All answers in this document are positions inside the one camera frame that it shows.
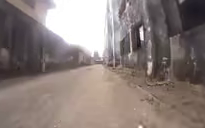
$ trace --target bright sky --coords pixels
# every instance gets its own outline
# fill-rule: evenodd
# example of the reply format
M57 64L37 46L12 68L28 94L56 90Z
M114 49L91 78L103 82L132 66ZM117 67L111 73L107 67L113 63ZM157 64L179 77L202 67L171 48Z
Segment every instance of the bright sky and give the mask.
M56 8L49 10L46 26L68 43L102 55L107 0L54 1Z

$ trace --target building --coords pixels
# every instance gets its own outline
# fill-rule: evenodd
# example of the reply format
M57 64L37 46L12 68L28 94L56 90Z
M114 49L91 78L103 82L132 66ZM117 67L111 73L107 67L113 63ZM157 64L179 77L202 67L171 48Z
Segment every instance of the building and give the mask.
M69 45L45 25L49 0L0 0L0 70L41 72Z
M45 24L48 9L55 5L53 0L6 0L14 7L21 10L26 15L35 19L39 23Z
M123 66L145 70L153 79L205 83L205 1L122 0L116 5L113 17L126 28L114 35Z

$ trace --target asphalt road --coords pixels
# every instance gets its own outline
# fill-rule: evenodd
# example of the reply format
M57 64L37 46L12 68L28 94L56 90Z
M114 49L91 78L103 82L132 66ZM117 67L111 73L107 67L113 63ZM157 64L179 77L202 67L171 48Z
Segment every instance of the asphalt road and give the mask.
M0 128L162 126L148 94L126 84L101 65L0 81Z

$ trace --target ground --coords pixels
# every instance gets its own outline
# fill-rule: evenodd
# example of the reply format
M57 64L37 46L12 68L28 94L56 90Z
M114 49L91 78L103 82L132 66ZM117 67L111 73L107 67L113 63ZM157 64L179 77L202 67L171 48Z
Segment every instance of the ground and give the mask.
M129 84L102 65L0 81L0 128L197 126L149 90Z

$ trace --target street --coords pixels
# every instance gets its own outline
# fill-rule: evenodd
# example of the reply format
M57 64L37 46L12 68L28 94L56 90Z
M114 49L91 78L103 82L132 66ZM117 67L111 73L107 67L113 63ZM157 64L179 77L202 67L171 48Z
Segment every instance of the street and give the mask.
M0 81L0 128L183 127L126 84L101 65Z

